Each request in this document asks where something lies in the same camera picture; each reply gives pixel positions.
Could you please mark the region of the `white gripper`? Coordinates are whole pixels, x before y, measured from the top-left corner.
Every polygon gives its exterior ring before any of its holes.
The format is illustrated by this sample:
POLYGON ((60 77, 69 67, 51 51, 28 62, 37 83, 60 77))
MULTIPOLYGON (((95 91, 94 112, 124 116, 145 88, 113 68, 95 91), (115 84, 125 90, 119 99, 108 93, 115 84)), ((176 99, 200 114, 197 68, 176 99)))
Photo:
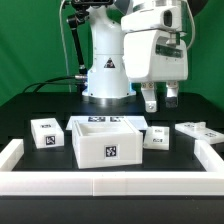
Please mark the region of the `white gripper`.
POLYGON ((171 34, 161 30, 127 33, 124 37, 124 64, 132 83, 142 83, 141 92, 148 113, 157 111, 156 88, 153 82, 166 82, 166 107, 178 106, 179 84, 188 77, 186 44, 168 42, 171 34))

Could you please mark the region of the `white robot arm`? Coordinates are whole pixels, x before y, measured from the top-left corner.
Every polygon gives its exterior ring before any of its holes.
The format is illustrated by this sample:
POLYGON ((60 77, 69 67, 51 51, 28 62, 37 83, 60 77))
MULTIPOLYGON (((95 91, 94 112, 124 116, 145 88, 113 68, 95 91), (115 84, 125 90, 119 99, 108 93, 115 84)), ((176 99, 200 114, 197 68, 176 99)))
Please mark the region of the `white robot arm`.
POLYGON ((166 106, 178 105, 178 83, 188 77, 187 50, 181 39, 185 22, 193 19, 187 0, 112 0, 122 11, 120 23, 108 18, 104 6, 92 6, 90 26, 93 65, 83 96, 112 104, 135 95, 139 83, 147 112, 157 110, 156 85, 167 88, 166 106))

